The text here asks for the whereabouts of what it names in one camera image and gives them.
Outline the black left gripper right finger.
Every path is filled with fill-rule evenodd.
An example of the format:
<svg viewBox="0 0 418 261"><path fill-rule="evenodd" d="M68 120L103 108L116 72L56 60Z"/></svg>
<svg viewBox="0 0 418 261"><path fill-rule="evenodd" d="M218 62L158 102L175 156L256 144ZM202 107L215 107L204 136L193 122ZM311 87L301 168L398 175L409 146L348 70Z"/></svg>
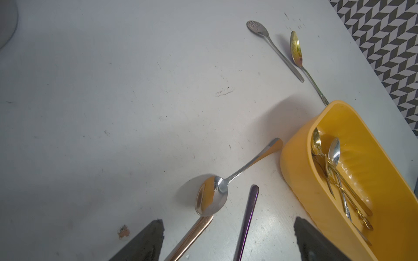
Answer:
<svg viewBox="0 0 418 261"><path fill-rule="evenodd" d="M293 227L303 261L350 261L308 220L297 216Z"/></svg>

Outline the purple spoon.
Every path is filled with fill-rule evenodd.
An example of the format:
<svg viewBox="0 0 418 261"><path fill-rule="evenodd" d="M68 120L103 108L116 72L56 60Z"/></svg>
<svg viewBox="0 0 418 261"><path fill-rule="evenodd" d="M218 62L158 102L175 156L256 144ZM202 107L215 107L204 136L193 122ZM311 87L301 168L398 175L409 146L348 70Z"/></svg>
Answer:
<svg viewBox="0 0 418 261"><path fill-rule="evenodd" d="M243 256L243 251L245 248L246 240L248 237L248 232L251 224L251 220L253 217L255 205L259 195L259 186L252 185L249 192L249 197L246 205L246 210L244 213L242 228L240 231L240 235L238 237L238 243L236 248L236 253L234 256L234 261L240 261Z"/></svg>

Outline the yellow plastic storage box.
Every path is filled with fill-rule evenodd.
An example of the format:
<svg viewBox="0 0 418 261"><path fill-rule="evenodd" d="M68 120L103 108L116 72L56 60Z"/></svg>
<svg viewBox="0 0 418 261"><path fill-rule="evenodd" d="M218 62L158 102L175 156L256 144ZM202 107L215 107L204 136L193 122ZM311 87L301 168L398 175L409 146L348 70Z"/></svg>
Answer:
<svg viewBox="0 0 418 261"><path fill-rule="evenodd" d="M338 171L371 209L373 230L351 208L347 219L337 187L329 191L311 155L317 128L322 151L339 138ZM353 261L415 261L418 258L418 200L359 114L343 101L331 102L285 144L280 168L285 181L322 234Z"/></svg>

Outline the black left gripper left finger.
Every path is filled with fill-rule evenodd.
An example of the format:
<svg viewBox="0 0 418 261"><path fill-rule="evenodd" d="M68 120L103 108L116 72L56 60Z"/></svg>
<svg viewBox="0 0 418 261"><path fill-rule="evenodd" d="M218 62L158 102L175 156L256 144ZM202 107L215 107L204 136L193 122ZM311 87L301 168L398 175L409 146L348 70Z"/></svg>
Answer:
<svg viewBox="0 0 418 261"><path fill-rule="evenodd" d="M153 220L110 261L158 261L163 241L163 220Z"/></svg>

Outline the gold round spoon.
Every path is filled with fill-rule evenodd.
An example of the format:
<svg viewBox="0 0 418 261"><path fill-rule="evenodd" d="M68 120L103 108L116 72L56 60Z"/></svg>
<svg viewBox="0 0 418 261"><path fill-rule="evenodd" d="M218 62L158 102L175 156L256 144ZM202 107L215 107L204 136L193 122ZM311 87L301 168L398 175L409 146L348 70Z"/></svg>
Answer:
<svg viewBox="0 0 418 261"><path fill-rule="evenodd" d="M327 154L324 154L322 152L322 141L321 141L321 137L320 137L320 133L318 131L317 128L314 129L313 134L312 134L312 138L311 138L311 153L312 153L312 157L315 161L318 162L318 164L320 165L320 167L322 167L320 161L317 159L317 156L321 156L324 158L324 165L325 167L323 167L323 173L325 175L325 179L327 182L327 186L329 188L329 191L331 193L331 195L333 197L335 197L332 187L331 187L331 176L329 173L334 172L334 168L333 167L329 167L329 162L328 162L328 157ZM349 183L343 178L343 176L341 177L341 181L343 181L346 185L346 187L348 188L348 190L350 191L350 193L354 196L354 198L357 200L357 202L361 205L362 209L367 213L367 215L372 216L373 213L371 211L371 209L367 206L367 204L360 198L360 196L351 188L351 186L349 185ZM366 220L366 217L364 217L364 215L362 214L362 212L358 209L357 205L354 203L354 201L348 196L348 194L346 195L346 198L348 198L352 205L354 206L354 208L356 209L356 211L358 212L359 216Z"/></svg>

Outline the copper handled spoon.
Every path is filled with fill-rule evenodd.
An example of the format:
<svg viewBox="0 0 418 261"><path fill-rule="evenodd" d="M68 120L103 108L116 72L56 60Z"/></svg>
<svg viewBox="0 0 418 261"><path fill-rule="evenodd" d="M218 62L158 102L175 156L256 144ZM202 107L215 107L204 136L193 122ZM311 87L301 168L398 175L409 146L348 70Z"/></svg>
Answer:
<svg viewBox="0 0 418 261"><path fill-rule="evenodd" d="M191 245L200 237L204 230L207 229L213 218L213 215L201 216L165 260L178 261L187 252Z"/></svg>

